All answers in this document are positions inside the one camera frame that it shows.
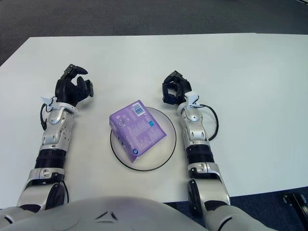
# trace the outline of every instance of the dark floor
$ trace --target dark floor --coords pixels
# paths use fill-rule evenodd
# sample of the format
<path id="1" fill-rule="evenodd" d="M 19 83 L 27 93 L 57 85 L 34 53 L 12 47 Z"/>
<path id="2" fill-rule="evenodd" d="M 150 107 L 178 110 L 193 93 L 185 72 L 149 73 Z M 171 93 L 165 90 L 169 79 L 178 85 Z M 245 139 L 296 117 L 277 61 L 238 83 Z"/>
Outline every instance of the dark floor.
<path id="1" fill-rule="evenodd" d="M 29 37 L 242 32 L 308 34 L 308 5 L 296 0 L 0 0 L 0 65 Z M 308 198 L 308 187 L 293 191 Z M 271 228 L 303 230 L 282 195 L 231 202 Z M 187 202 L 177 207 L 190 216 Z"/>

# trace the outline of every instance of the purple box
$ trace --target purple box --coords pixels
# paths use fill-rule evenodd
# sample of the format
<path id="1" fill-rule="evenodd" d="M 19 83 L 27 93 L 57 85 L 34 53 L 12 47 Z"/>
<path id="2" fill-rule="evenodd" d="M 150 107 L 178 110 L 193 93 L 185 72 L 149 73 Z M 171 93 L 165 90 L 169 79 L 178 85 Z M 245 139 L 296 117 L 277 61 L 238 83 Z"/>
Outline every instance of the purple box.
<path id="1" fill-rule="evenodd" d="M 113 113 L 109 124 L 132 162 L 166 136 L 140 100 Z"/>

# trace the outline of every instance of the white clip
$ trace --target white clip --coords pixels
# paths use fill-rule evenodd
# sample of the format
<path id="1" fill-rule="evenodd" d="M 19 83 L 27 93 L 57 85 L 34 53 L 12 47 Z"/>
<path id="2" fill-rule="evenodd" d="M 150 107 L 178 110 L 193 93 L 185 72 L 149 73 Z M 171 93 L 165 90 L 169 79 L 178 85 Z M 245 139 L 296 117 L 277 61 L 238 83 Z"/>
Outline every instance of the white clip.
<path id="1" fill-rule="evenodd" d="M 200 107 L 200 104 L 198 102 L 199 95 L 195 91 L 190 91 L 184 94 L 186 102 L 181 103 L 178 106 L 178 115 L 181 115 L 183 110 L 185 108 L 191 108 L 191 107 Z"/>
<path id="2" fill-rule="evenodd" d="M 58 103 L 57 97 L 52 95 L 51 93 L 47 93 L 44 96 L 41 96 L 43 102 L 47 105 L 47 110 L 50 112 L 53 109 L 60 110 L 62 107 L 68 110 L 71 113 L 77 113 L 78 109 L 68 103 Z"/>

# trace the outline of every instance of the white table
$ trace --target white table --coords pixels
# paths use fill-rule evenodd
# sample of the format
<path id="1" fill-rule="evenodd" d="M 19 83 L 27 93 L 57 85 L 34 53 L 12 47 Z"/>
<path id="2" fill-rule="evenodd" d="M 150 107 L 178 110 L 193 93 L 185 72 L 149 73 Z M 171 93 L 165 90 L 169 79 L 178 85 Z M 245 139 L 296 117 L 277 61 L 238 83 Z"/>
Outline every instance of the white table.
<path id="1" fill-rule="evenodd" d="M 179 118 L 176 107 L 162 102 L 162 81 L 173 70 L 218 114 L 211 147 L 230 196 L 307 186 L 307 60 L 305 35 L 30 38 L 0 67 L 0 207 L 18 200 L 41 143 L 40 96 L 54 92 L 70 63 L 87 69 L 84 78 L 95 92 L 77 105 L 65 165 L 72 201 L 102 195 L 187 200 Z M 172 158 L 151 172 L 124 167 L 110 147 L 109 115 L 138 99 L 163 111 L 178 135 Z M 210 135 L 215 123 L 203 112 Z"/>

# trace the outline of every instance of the barcode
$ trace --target barcode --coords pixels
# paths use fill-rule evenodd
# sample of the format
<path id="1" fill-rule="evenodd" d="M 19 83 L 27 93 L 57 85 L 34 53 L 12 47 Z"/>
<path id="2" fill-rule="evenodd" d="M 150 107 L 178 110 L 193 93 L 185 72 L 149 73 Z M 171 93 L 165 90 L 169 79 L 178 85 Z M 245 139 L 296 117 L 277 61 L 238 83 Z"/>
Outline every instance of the barcode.
<path id="1" fill-rule="evenodd" d="M 144 109 L 140 106 L 139 103 L 135 103 L 133 105 L 133 108 L 137 116 L 141 116 L 142 114 L 145 113 Z"/>

